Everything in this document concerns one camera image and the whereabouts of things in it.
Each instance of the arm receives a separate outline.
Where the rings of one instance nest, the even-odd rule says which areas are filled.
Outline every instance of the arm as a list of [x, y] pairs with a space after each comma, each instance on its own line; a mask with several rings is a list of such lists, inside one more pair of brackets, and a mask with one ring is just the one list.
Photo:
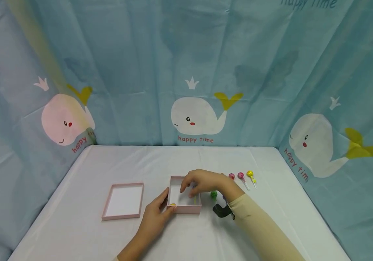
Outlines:
[[250, 237], [263, 261], [304, 261], [272, 218], [236, 182], [224, 174], [194, 170], [184, 178], [181, 192], [192, 181], [198, 185], [191, 190], [190, 197], [212, 190], [224, 195], [235, 215], [235, 223]]
[[139, 230], [133, 239], [121, 250], [114, 261], [137, 261], [147, 251], [159, 234], [162, 233], [166, 223], [175, 213], [175, 208], [162, 210], [167, 204], [169, 188], [167, 187], [161, 195], [146, 206]]
[[272, 218], [230, 178], [219, 190], [229, 202], [234, 222], [244, 230], [264, 261], [304, 261]]
[[136, 234], [114, 261], [139, 260], [152, 242]]

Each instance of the yellow lollipop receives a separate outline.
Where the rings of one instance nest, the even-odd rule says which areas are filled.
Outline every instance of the yellow lollipop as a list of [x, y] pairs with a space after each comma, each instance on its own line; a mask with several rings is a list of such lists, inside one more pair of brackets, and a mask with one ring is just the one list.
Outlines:
[[253, 171], [252, 170], [249, 170], [246, 175], [252, 180], [253, 182], [253, 186], [255, 186], [255, 189], [256, 189], [256, 180], [253, 178]]

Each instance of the beige sleeve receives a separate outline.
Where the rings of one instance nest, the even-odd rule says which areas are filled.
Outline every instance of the beige sleeve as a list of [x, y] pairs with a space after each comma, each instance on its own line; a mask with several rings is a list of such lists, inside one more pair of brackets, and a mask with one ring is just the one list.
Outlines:
[[272, 218], [247, 194], [229, 203], [236, 224], [247, 233], [263, 261], [304, 261]]

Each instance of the finger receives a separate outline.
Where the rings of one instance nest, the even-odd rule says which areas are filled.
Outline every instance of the finger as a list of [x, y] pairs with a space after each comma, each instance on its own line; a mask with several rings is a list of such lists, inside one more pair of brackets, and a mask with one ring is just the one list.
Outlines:
[[200, 190], [200, 186], [197, 186], [197, 187], [194, 187], [190, 190], [189, 192], [189, 197], [192, 198], [194, 196], [196, 196], [198, 193], [201, 193], [201, 190]]
[[165, 220], [165, 222], [167, 222], [167, 221], [170, 219], [170, 217], [172, 217], [173, 214], [175, 214], [175, 209], [176, 209], [176, 208], [177, 208], [177, 207], [170, 207], [170, 208], [167, 208], [167, 209], [165, 210], [165, 212], [162, 213], [162, 217], [163, 217], [163, 219]]
[[165, 198], [165, 200], [163, 201], [163, 203], [159, 207], [161, 212], [165, 208], [165, 206], [167, 206], [167, 204], [168, 204], [168, 198]]
[[182, 180], [180, 193], [184, 192], [187, 187], [194, 181], [194, 171], [190, 171]]
[[169, 188], [167, 187], [157, 198], [155, 198], [152, 201], [152, 203], [157, 205], [157, 206], [160, 206], [163, 203], [163, 201], [165, 200], [165, 198], [167, 198], [168, 193], [169, 193]]

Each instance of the black clip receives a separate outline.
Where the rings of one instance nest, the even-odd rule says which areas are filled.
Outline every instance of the black clip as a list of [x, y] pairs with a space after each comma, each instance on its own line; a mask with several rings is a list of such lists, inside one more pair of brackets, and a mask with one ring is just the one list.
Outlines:
[[220, 206], [219, 204], [216, 204], [214, 207], [213, 207], [213, 212], [219, 217], [219, 218], [225, 218], [227, 217], [228, 215], [231, 215], [233, 217], [233, 220], [234, 220], [234, 214], [233, 212], [231, 211], [230, 207], [228, 205], [226, 205], [224, 208], [222, 206]]

